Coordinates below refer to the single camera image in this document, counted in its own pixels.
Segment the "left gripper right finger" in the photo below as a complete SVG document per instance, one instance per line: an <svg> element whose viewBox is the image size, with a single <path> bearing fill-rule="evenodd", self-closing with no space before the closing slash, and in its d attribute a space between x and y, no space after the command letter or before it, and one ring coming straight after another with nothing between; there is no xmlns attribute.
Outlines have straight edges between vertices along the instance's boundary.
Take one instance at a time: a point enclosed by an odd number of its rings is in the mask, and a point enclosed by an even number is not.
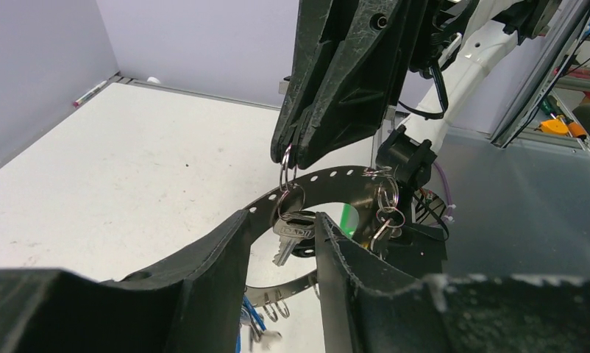
<svg viewBox="0 0 590 353"><path fill-rule="evenodd" d="M590 280L412 277L315 221L327 352L590 352Z"/></svg>

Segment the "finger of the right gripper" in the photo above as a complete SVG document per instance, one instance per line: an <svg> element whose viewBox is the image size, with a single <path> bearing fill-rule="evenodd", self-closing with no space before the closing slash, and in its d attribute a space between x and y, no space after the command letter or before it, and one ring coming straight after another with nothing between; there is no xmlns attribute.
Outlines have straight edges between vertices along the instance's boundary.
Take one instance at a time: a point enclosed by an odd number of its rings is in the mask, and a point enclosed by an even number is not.
<svg viewBox="0 0 590 353"><path fill-rule="evenodd" d="M317 93L304 161L371 137L395 104L422 24L421 1L353 1L354 15Z"/></svg>
<svg viewBox="0 0 590 353"><path fill-rule="evenodd" d="M313 131L316 96L353 15L353 1L299 2L291 75L271 138L273 162L281 163L291 147L290 166L310 165L304 161L305 136Z"/></svg>

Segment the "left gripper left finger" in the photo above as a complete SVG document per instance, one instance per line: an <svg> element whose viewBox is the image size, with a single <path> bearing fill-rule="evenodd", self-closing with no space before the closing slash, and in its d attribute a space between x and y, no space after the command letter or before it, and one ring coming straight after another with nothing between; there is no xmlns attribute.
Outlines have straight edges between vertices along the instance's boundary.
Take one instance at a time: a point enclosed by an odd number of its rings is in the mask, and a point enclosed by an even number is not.
<svg viewBox="0 0 590 353"><path fill-rule="evenodd" d="M121 281L0 269L0 352L233 352L250 215Z"/></svg>

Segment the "blue key tags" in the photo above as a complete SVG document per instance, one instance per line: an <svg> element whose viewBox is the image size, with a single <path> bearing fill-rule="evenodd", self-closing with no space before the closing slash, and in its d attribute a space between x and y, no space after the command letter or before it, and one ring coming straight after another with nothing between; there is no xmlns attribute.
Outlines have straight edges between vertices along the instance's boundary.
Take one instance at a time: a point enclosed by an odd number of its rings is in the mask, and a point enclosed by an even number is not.
<svg viewBox="0 0 590 353"><path fill-rule="evenodd" d="M239 319L240 330L242 330L243 327L248 328L246 339L247 347L249 352L253 352L255 345L261 342L263 334L266 331L266 326L263 319L260 317L260 314L256 311L247 296L243 296Z"/></svg>

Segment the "green key tag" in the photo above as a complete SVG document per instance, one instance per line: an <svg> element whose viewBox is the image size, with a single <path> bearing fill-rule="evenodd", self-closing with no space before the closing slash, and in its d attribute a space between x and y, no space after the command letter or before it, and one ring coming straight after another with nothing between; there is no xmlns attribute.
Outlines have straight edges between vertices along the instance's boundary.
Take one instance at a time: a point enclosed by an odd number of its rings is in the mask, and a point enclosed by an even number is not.
<svg viewBox="0 0 590 353"><path fill-rule="evenodd" d="M344 204L339 227L348 238L352 238L355 230L358 228L359 215L357 210L349 204Z"/></svg>

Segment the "small metal keyring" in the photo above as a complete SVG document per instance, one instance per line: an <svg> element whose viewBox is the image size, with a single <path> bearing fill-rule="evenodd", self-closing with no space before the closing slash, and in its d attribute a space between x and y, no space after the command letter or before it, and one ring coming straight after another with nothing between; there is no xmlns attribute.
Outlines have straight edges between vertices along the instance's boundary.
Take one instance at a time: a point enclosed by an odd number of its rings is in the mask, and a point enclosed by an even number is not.
<svg viewBox="0 0 590 353"><path fill-rule="evenodd" d="M296 187L294 180L296 179L297 167L289 167L291 162L292 148L293 144L289 143L280 162L279 189L283 193L290 192Z"/></svg>

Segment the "black key tag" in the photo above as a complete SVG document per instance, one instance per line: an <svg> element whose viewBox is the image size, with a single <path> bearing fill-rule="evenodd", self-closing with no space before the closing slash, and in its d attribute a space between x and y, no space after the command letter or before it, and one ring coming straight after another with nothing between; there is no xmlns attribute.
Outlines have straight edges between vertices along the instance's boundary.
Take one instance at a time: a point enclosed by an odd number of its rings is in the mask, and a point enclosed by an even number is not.
<svg viewBox="0 0 590 353"><path fill-rule="evenodd" d="M292 251L304 240L314 237L316 214L309 210L286 213L279 217L272 231L279 237L278 252L274 255L273 264L285 265Z"/></svg>

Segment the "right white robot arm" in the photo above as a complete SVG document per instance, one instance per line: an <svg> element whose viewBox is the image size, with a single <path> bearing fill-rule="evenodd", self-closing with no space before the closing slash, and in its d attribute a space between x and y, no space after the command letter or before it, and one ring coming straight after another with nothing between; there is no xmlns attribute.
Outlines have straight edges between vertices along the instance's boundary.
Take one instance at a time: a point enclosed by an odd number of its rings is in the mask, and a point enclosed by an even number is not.
<svg viewBox="0 0 590 353"><path fill-rule="evenodd" d="M450 124L492 69L534 39L557 1L301 1L293 66L270 155L280 189L299 169L374 135L408 73L433 81L377 164L418 188Z"/></svg>

